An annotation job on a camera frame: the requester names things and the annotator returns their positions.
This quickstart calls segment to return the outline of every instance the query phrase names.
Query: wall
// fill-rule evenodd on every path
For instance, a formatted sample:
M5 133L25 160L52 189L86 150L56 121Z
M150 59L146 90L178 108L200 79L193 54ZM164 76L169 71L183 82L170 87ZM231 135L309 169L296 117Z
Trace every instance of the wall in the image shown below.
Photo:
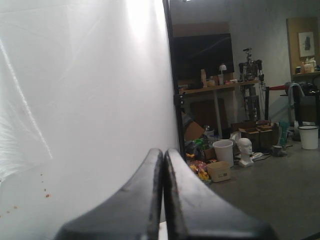
M176 0L170 4L173 24L228 22L234 66L246 61L243 49L252 47L252 59L263 61L265 83L270 87L291 80L286 19L313 16L320 21L320 1L314 0L280 0L276 4L273 0ZM279 91L270 92L273 121L288 118L288 99L279 95ZM239 91L220 97L227 106L229 123L246 118Z
M1 144L37 165L1 183L0 239L53 239L116 192L149 148L178 146L163 5L0 6L0 120L17 141L1 131Z

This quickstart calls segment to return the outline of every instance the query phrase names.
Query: gray floor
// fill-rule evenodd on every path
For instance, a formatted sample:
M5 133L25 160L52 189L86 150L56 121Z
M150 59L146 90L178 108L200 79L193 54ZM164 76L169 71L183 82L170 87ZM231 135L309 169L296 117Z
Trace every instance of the gray floor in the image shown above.
M210 188L248 214L270 223L281 240L320 232L320 150L293 142L286 157L231 168L231 179Z

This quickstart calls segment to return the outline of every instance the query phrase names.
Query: wooden table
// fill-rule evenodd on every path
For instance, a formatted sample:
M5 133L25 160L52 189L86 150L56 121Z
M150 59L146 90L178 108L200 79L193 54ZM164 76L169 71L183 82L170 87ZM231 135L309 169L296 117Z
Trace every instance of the wooden table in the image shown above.
M200 95L205 92L212 92L213 93L216 122L218 125L218 133L219 133L219 137L222 139L222 127L221 127L221 121L220 121L220 112L219 112L217 91L221 90L221 89L230 89L230 88L235 88L235 87L240 87L240 86L245 86L245 85L253 85L253 84L257 84L258 82L259 82L258 80L253 80L253 81L245 81L245 82L232 83L232 84L219 85L219 86L209 86L209 87L204 87L204 88L200 88L200 89L181 90L179 92L179 94L183 94L184 97L187 98L188 95L189 95L189 97L192 97L194 95Z

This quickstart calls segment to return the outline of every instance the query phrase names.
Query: framed picture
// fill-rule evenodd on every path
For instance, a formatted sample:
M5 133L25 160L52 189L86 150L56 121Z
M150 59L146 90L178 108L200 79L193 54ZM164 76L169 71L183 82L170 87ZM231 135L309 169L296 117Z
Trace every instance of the framed picture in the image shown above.
M300 58L315 55L315 40L312 31L299 33L299 50Z

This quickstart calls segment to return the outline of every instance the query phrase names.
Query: wooden shelf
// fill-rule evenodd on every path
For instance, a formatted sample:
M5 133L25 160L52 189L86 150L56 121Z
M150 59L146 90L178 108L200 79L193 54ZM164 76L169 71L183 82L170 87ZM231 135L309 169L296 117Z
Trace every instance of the wooden shelf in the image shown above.
M320 71L315 71L310 73L298 73L298 74L292 75L292 77L298 78L298 77L308 77L308 76L315 76L315 75L320 75Z
M214 90L220 90L220 89L228 89L228 88L235 88L235 87L240 87L244 85L253 85L259 83L258 80L253 80L253 81L245 81L245 82L239 82L239 83L232 83L232 84L226 84L226 85L219 85L219 86L209 86L209 87L204 87L200 89L192 89L192 90L181 90L179 91L179 94L198 94L198 93L204 93L204 92L209 92L209 91L214 91Z

